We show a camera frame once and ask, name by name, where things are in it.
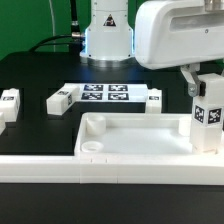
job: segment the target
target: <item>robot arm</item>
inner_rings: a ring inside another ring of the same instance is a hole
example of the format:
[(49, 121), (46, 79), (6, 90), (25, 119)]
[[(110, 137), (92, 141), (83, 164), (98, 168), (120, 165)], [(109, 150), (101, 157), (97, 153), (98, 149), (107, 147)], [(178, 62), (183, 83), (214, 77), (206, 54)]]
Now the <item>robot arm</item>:
[(181, 66), (194, 97), (190, 142), (196, 152), (216, 152), (222, 136), (224, 77), (196, 71), (200, 62), (224, 58), (224, 1), (144, 3), (136, 18), (136, 59), (146, 68)]
[(137, 61), (149, 69), (159, 69), (224, 58), (224, 11), (212, 10), (206, 2), (144, 3), (136, 17)]

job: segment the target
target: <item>green wall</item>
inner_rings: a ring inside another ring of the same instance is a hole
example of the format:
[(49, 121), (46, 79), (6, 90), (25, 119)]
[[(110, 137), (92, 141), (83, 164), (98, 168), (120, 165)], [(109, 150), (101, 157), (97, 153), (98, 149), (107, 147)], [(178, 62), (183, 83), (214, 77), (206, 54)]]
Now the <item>green wall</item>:
[[(133, 27), (136, 8), (144, 0), (129, 0), (129, 24)], [(71, 13), (69, 0), (52, 0), (56, 34), (70, 33)], [(77, 0), (80, 27), (90, 22), (91, 0)], [(49, 0), (0, 0), (0, 59), (16, 51), (27, 51), (37, 42), (53, 35)], [(51, 47), (42, 51), (53, 50)], [(67, 48), (57, 47), (56, 51)]]

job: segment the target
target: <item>black table surface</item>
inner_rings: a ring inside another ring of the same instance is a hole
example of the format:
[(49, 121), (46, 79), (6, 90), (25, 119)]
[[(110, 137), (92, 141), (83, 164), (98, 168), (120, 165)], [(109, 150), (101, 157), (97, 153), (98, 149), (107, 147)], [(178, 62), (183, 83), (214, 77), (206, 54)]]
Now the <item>black table surface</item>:
[(179, 68), (150, 71), (136, 64), (102, 69), (80, 64), (78, 54), (14, 53), (0, 62), (0, 94), (19, 89), (21, 106), (17, 121), (7, 123), (0, 136), (0, 154), (73, 155), (83, 113), (144, 113), (141, 103), (77, 102), (63, 116), (48, 116), (46, 99), (64, 83), (147, 84), (163, 90), (163, 112), (191, 112), (192, 99)]
[[(204, 63), (201, 73), (210, 72), (221, 68)], [(20, 89), (21, 107), (0, 137), (0, 154), (73, 155), (83, 113), (144, 112), (142, 104), (75, 103), (62, 117), (48, 116), (46, 99), (66, 82), (145, 83), (163, 90), (163, 113), (191, 112), (178, 68), (99, 69), (68, 53), (13, 53), (0, 62), (0, 91)], [(221, 224), (223, 208), (223, 186), (0, 184), (2, 224)]]

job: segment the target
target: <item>white cable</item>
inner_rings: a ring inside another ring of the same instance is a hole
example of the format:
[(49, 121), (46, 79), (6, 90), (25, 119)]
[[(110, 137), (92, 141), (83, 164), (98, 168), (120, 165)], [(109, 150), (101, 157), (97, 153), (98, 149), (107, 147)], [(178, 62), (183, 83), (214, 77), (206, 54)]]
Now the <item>white cable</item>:
[(49, 6), (50, 6), (50, 11), (51, 11), (53, 36), (56, 36), (56, 25), (55, 25), (55, 16), (54, 16), (54, 8), (53, 8), (52, 0), (49, 0)]

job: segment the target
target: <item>black cable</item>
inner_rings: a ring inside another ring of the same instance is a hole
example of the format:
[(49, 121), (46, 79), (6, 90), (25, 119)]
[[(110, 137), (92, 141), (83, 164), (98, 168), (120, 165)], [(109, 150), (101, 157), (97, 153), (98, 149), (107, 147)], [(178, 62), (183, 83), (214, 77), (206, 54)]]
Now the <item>black cable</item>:
[(80, 33), (76, 0), (70, 0), (70, 5), (71, 5), (71, 18), (72, 18), (71, 31)]
[(72, 37), (71, 34), (56, 35), (56, 36), (49, 37), (49, 38), (46, 38), (46, 39), (40, 41), (39, 43), (36, 44), (36, 46), (40, 45), (40, 44), (44, 44), (44, 43), (52, 41), (52, 40), (58, 40), (58, 39), (63, 39), (63, 38), (71, 38), (71, 37)]
[(78, 21), (76, 0), (70, 0), (72, 21)]
[(56, 46), (56, 45), (74, 45), (75, 42), (68, 42), (68, 43), (47, 43), (47, 44), (37, 44), (36, 46), (30, 48), (29, 52), (35, 52), (36, 49), (39, 47), (44, 47), (44, 46)]

